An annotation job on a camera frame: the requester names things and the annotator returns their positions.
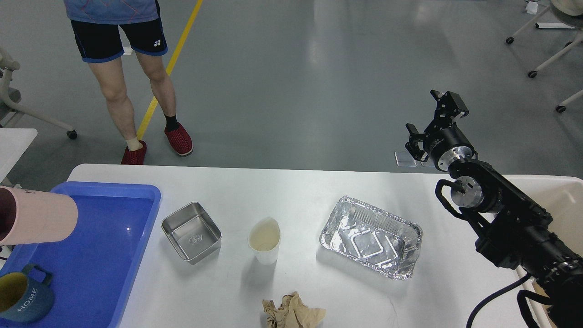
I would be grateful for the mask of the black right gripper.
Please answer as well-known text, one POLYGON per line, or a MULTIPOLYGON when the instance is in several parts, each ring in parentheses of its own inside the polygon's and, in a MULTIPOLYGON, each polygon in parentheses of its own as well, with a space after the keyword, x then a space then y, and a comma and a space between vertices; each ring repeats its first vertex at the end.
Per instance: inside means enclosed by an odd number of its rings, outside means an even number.
POLYGON ((405 125, 409 133, 405 149, 414 160, 425 163, 430 158, 436 169, 447 172, 456 160, 476 157, 475 148, 456 124, 468 116, 469 109, 455 92, 431 90, 430 94, 437 102, 434 118, 423 133, 414 124, 405 125))

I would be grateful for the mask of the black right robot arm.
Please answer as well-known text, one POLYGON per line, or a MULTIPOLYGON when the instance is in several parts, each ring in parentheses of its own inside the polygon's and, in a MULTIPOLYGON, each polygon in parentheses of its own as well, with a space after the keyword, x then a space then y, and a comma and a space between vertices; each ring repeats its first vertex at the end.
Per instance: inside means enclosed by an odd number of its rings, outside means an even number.
POLYGON ((496 297, 533 277, 543 295, 523 289, 517 293, 521 316, 529 328, 537 322, 528 306, 533 300, 547 306, 548 317, 558 328, 580 328, 582 318, 582 257, 556 233, 550 232, 551 214, 498 173, 479 160, 478 153, 457 121, 469 114, 460 95, 432 90, 437 105, 433 120, 423 132, 406 124, 405 147, 419 162, 431 160, 435 168, 450 175, 439 180, 435 195, 452 216, 469 223, 477 235, 476 251, 494 266, 526 274, 517 282, 483 299, 470 314, 471 327, 481 308, 496 297))

